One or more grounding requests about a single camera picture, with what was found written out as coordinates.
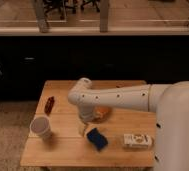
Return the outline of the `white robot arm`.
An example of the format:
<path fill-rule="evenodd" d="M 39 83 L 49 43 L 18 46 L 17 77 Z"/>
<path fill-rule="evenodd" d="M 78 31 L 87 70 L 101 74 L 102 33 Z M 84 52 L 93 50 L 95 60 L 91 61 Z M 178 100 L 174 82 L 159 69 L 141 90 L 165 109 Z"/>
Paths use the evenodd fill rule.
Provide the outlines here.
<path fill-rule="evenodd" d="M 96 106 L 155 113 L 153 171 L 189 171 L 189 81 L 94 89 L 90 79 L 81 78 L 68 101 L 84 122 L 94 119 Z"/>

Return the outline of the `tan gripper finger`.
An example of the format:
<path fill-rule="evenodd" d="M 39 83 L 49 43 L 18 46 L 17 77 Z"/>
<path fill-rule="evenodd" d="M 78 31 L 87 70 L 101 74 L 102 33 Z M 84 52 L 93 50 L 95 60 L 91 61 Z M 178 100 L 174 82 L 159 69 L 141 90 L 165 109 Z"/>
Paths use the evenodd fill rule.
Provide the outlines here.
<path fill-rule="evenodd" d="M 78 125 L 78 132 L 81 136 L 83 136 L 86 132 L 86 129 L 88 128 L 88 124 L 87 123 L 80 123 Z"/>

